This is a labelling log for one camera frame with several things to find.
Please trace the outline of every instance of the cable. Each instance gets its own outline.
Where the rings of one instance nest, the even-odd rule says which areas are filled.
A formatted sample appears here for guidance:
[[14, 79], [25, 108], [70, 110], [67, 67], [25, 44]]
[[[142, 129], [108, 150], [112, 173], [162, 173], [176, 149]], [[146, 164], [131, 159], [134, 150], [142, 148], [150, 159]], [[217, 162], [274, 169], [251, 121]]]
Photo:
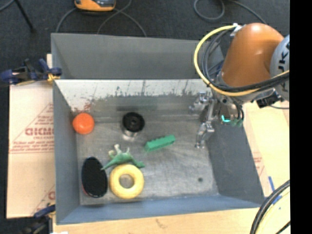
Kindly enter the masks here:
[[284, 230], [286, 230], [291, 225], [291, 221], [285, 224], [276, 234], [281, 234]]
[[205, 54], [204, 54], [204, 56], [202, 58], [203, 74], [205, 75], [207, 80], [209, 80], [209, 82], [213, 86], [215, 86], [215, 87], [217, 87], [219, 89], [222, 89], [223, 91], [229, 91], [229, 92], [241, 92], [241, 91], [246, 91], [246, 90], [249, 90], [249, 89], [256, 89], [256, 88], [258, 88], [259, 89], [258, 91], [260, 92], [260, 91], [263, 91], [263, 90], [275, 87], [275, 86], [279, 85], [280, 83], [285, 82], [286, 80], [289, 79], [289, 74], [283, 74], [283, 75], [281, 75], [279, 77], [271, 78], [271, 79], [268, 79], [268, 80], [265, 80], [265, 81], [261, 81], [261, 82], [258, 82], [258, 83], [251, 84], [251, 85], [234, 87], [234, 88], [214, 83], [213, 79], [211, 79], [210, 75], [209, 75], [209, 70], [211, 70], [214, 67], [213, 66], [212, 68], [208, 68], [209, 54], [212, 52], [211, 48], [214, 45], [215, 41], [217, 39], [221, 38], [222, 36], [224, 36], [224, 34], [229, 32], [230, 30], [231, 29], [227, 29], [227, 30], [223, 31], [221, 34], [219, 34], [217, 37], [215, 37], [210, 42], [208, 47], [206, 47]]
[[243, 86], [243, 87], [235, 87], [235, 88], [226, 88], [225, 89], [225, 88], [222, 88], [221, 86], [217, 86], [211, 80], [209, 80], [209, 78], [204, 76], [204, 74], [200, 70], [200, 67], [198, 65], [198, 60], [197, 60], [198, 59], [198, 52], [199, 52], [201, 46], [211, 36], [221, 32], [221, 31], [224, 31], [224, 30], [236, 28], [237, 26], [238, 26], [237, 24], [233, 24], [233, 25], [223, 26], [223, 27], [217, 28], [217, 29], [211, 31], [210, 33], [208, 33], [207, 35], [205, 35], [204, 38], [198, 43], [198, 45], [195, 49], [195, 52], [194, 52], [194, 65], [195, 65], [195, 69], [196, 69], [197, 73], [202, 78], [202, 80], [210, 88], [214, 89], [216, 92], [218, 92], [222, 95], [225, 95], [225, 96], [233, 96], [233, 97], [244, 96], [244, 95], [254, 93], [256, 91], [262, 91], [262, 90], [265, 90], [269, 87], [274, 87], [274, 86], [280, 84], [281, 82], [287, 80], [289, 78], [289, 70], [287, 70], [286, 72], [281, 73], [281, 74], [279, 74], [273, 78], [270, 78], [266, 81], [263, 81], [263, 82], [259, 82], [256, 84], [247, 85], [247, 86]]
[[[195, 0], [195, 2], [194, 2], [194, 4], [193, 4], [193, 8], [194, 8], [195, 12], [197, 13], [197, 15], [198, 15], [199, 17], [201, 17], [201, 18], [203, 18], [203, 19], [205, 19], [205, 20], [207, 20], [207, 21], [217, 21], [217, 20], [219, 20], [219, 19], [221, 19], [221, 18], [223, 17], [223, 15], [224, 15], [224, 13], [225, 13], [225, 5], [224, 5], [224, 2], [223, 2], [222, 0], [219, 0], [219, 2], [220, 2], [220, 4], [221, 4], [221, 13], [220, 13], [219, 16], [217, 16], [217, 17], [215, 17], [215, 18], [210, 18], [210, 17], [204, 16], [203, 14], [201, 14], [201, 13], [198, 11], [198, 9], [197, 9], [197, 4], [198, 4], [199, 1], [200, 1], [200, 0]], [[247, 9], [249, 12], [251, 12], [253, 15], [255, 15], [262, 23], [267, 24], [267, 23], [262, 19], [262, 17], [261, 17], [260, 15], [258, 15], [255, 11], [253, 11], [253, 10], [250, 9], [249, 7], [243, 5], [243, 4], [241, 4], [241, 3], [239, 3], [239, 2], [237, 2], [237, 1], [235, 1], [235, 0], [227, 0], [227, 1], [233, 2], [233, 3], [235, 3], [235, 4], [239, 5], [239, 6], [241, 6], [241, 7], [245, 8], [245, 9]]]
[[0, 7], [0, 12], [1, 12], [2, 10], [4, 10], [5, 8], [9, 7], [13, 2], [14, 2], [14, 0], [10, 0], [8, 3], [6, 3], [6, 4], [3, 5], [2, 7]]
[[[145, 37], [147, 37], [147, 34], [146, 34], [146, 32], [144, 31], [144, 29], [142, 28], [142, 26], [141, 26], [133, 17], [131, 17], [131, 16], [129, 16], [128, 14], [126, 14], [126, 13], [123, 12], [125, 9], [127, 9], [127, 8], [130, 6], [131, 2], [132, 2], [132, 0], [129, 0], [128, 4], [127, 4], [125, 7], [123, 7], [122, 9], [120, 9], [120, 10], [114, 8], [113, 11], [116, 11], [116, 13], [113, 14], [113, 15], [111, 15], [111, 16], [109, 16], [109, 17], [100, 25], [100, 27], [99, 27], [98, 30], [97, 30], [97, 34], [99, 34], [101, 28], [104, 26], [105, 23], [107, 23], [108, 20], [110, 20], [111, 18], [113, 18], [114, 16], [116, 16], [116, 15], [118, 15], [118, 14], [123, 14], [123, 15], [125, 15], [126, 17], [128, 17], [129, 19], [131, 19], [131, 20], [139, 27], [139, 29], [142, 31], [143, 35], [144, 35]], [[67, 12], [65, 13], [65, 15], [61, 18], [61, 20], [59, 21], [59, 23], [58, 23], [58, 25], [57, 25], [57, 27], [56, 27], [56, 33], [59, 32], [59, 28], [60, 28], [60, 26], [62, 25], [62, 23], [64, 22], [64, 20], [65, 20], [71, 13], [73, 13], [73, 12], [76, 11], [76, 10], [77, 10], [77, 8], [73, 8], [73, 9], [70, 9], [69, 11], [67, 11]]]
[[256, 234], [257, 229], [260, 225], [260, 222], [262, 221], [265, 213], [267, 210], [271, 207], [275, 199], [288, 187], [290, 187], [290, 180], [287, 180], [284, 184], [282, 184], [280, 187], [278, 187], [276, 190], [274, 190], [267, 198], [266, 200], [262, 203], [260, 206], [254, 220], [253, 224], [250, 230], [250, 234]]
[[273, 107], [273, 108], [276, 108], [276, 109], [285, 109], [285, 110], [288, 110], [289, 107], [276, 107], [276, 106], [273, 106], [273, 105], [269, 105], [270, 107]]
[[262, 219], [258, 224], [258, 228], [255, 232], [256, 234], [263, 233], [266, 223], [269, 221], [269, 219], [271, 219], [272, 215], [276, 214], [276, 211], [279, 211], [281, 209], [281, 205], [283, 205], [286, 200], [289, 200], [289, 197], [290, 191], [282, 195], [281, 198], [277, 199], [277, 202], [273, 202], [273, 204], [268, 207], [268, 210], [263, 214]]
[[143, 32], [144, 36], [147, 37], [146, 32], [144, 31], [144, 29], [142, 28], [142, 26], [141, 26], [133, 17], [131, 17], [131, 16], [129, 16], [129, 15], [127, 15], [126, 13], [123, 12], [125, 9], [127, 9], [127, 8], [130, 6], [131, 2], [132, 2], [132, 0], [129, 0], [128, 4], [127, 4], [125, 7], [123, 7], [122, 9], [120, 9], [120, 10], [114, 8], [113, 11], [115, 10], [115, 11], [117, 11], [117, 12], [116, 12], [115, 14], [111, 15], [108, 19], [106, 19], [106, 20], [101, 24], [101, 26], [100, 26], [100, 27], [98, 28], [98, 30], [97, 30], [97, 34], [99, 34], [101, 28], [104, 26], [105, 23], [107, 23], [108, 20], [110, 20], [110, 19], [113, 18], [114, 16], [118, 15], [119, 13], [121, 13], [121, 14], [125, 15], [126, 17], [130, 18], [130, 19], [140, 28], [140, 30]]
[[64, 22], [64, 20], [65, 20], [72, 12], [74, 12], [74, 11], [76, 11], [76, 10], [77, 10], [77, 8], [73, 8], [73, 9], [70, 9], [69, 11], [67, 11], [67, 12], [65, 13], [65, 15], [61, 18], [61, 20], [59, 21], [59, 23], [58, 23], [58, 25], [57, 25], [57, 28], [56, 28], [56, 30], [55, 30], [56, 33], [59, 31], [59, 28], [60, 28], [60, 26], [62, 25], [62, 23]]

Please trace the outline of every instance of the gray box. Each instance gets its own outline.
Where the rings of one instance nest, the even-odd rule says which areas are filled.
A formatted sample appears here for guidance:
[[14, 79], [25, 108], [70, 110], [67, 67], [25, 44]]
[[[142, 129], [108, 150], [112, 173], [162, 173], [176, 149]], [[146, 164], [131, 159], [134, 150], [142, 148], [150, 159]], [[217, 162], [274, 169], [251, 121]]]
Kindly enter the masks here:
[[[210, 91], [192, 66], [196, 45], [189, 40], [52, 34], [53, 66], [65, 71], [53, 86], [57, 224], [250, 208], [263, 202], [243, 127], [215, 125], [207, 148], [194, 147], [199, 115], [190, 114], [188, 106], [198, 92]], [[211, 61], [221, 60], [217, 50]], [[146, 121], [135, 138], [125, 137], [120, 127], [129, 111]], [[76, 134], [72, 127], [79, 112], [95, 118], [89, 135]], [[168, 134], [176, 137], [173, 145], [144, 152], [146, 141]], [[119, 199], [110, 190], [102, 198], [86, 196], [80, 179], [83, 161], [95, 156], [105, 165], [117, 143], [144, 162], [142, 193], [133, 200]]]

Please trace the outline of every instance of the yellow cable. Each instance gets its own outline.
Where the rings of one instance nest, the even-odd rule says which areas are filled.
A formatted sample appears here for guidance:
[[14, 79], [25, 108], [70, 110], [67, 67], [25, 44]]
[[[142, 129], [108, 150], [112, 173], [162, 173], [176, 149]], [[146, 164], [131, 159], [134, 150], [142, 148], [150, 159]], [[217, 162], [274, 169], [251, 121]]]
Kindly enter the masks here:
[[213, 31], [211, 31], [210, 33], [208, 33], [207, 35], [204, 36], [204, 38], [198, 43], [196, 49], [195, 49], [195, 52], [194, 52], [194, 65], [195, 65], [195, 69], [197, 71], [197, 73], [199, 74], [200, 78], [209, 86], [211, 87], [213, 90], [215, 90], [216, 92], [222, 94], [222, 95], [225, 95], [225, 96], [233, 96], [233, 97], [237, 97], [237, 96], [244, 96], [244, 95], [248, 95], [248, 94], [251, 94], [257, 90], [259, 90], [260, 88], [257, 88], [257, 89], [250, 89], [250, 90], [246, 90], [246, 91], [242, 91], [242, 92], [227, 92], [227, 91], [223, 91], [221, 89], [218, 89], [216, 88], [215, 86], [213, 86], [209, 80], [203, 75], [203, 73], [201, 72], [200, 68], [199, 68], [199, 65], [198, 65], [198, 62], [197, 62], [197, 57], [198, 57], [198, 52], [201, 48], [201, 46], [203, 45], [203, 43], [208, 39], [210, 38], [211, 36], [213, 36], [214, 34], [220, 32], [220, 31], [223, 31], [223, 30], [227, 30], [227, 29], [232, 29], [232, 28], [236, 28], [238, 25], [237, 24], [234, 24], [234, 25], [229, 25], [229, 26], [223, 26], [223, 27], [220, 27], [220, 28], [217, 28]]

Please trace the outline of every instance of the green plastic piece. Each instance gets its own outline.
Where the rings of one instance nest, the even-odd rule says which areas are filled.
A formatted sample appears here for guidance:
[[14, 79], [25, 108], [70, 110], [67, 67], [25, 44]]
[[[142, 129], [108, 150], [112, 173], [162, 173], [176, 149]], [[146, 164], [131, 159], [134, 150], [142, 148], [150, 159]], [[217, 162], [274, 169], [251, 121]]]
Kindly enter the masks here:
[[112, 159], [111, 161], [109, 161], [103, 168], [102, 170], [104, 169], [107, 169], [109, 168], [110, 166], [113, 166], [113, 165], [120, 165], [120, 164], [124, 164], [124, 163], [127, 163], [127, 162], [132, 162], [136, 167], [138, 168], [143, 168], [145, 167], [144, 163], [142, 161], [136, 161], [133, 156], [130, 154], [129, 152], [129, 148], [127, 149], [126, 152], [122, 152], [122, 150], [119, 148], [119, 145], [116, 144], [114, 146], [115, 148], [115, 151], [116, 151], [116, 155], [114, 155], [115, 151], [114, 150], [110, 150], [108, 152], [108, 155], [109, 157]]
[[147, 152], [155, 151], [161, 148], [164, 148], [166, 146], [172, 145], [176, 140], [176, 137], [174, 135], [167, 135], [165, 137], [157, 138], [151, 141], [148, 141], [144, 149]]

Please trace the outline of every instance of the yellow donut toy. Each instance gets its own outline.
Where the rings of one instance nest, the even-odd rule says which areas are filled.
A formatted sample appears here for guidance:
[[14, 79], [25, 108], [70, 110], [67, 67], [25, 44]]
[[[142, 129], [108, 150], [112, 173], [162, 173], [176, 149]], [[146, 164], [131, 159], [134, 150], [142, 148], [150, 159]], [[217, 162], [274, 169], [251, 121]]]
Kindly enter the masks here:
[[[120, 184], [120, 177], [129, 175], [133, 179], [133, 186], [125, 188]], [[122, 164], [116, 166], [109, 176], [109, 185], [112, 192], [120, 198], [132, 199], [138, 196], [144, 187], [143, 173], [139, 168], [131, 164]]]

